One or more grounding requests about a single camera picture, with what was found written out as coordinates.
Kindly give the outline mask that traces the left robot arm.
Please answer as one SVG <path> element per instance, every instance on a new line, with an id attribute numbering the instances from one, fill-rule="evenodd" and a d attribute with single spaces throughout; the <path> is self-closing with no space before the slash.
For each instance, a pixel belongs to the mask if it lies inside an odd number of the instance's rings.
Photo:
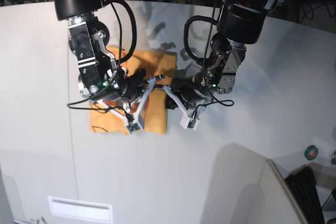
<path id="1" fill-rule="evenodd" d="M 245 59 L 246 46 L 255 44 L 266 16 L 279 0 L 216 0 L 221 3 L 218 16 L 192 16 L 184 25 L 183 42 L 188 56 L 200 70 L 192 77 L 177 78 L 171 91 L 186 109 L 197 109 L 200 101 L 216 101 L 215 94 L 229 94 L 235 84 L 238 67 Z M 193 54 L 189 30 L 194 22 L 209 23 L 216 33 L 210 33 L 204 56 Z"/>

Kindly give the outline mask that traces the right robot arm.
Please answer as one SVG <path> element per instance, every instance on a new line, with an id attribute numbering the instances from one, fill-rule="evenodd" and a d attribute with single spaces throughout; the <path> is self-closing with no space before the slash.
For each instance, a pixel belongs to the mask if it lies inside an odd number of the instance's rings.
<path id="1" fill-rule="evenodd" d="M 126 109 L 140 98 L 145 71 L 128 76 L 122 64 L 128 61 L 137 43 L 137 25 L 125 0 L 54 0 L 58 20 L 68 21 L 69 48 L 77 58 L 80 91 L 85 101 L 105 102 L 109 107 Z M 95 11 L 113 4 L 125 8 L 131 22 L 129 51 L 115 55 L 107 49 L 110 33 Z"/>

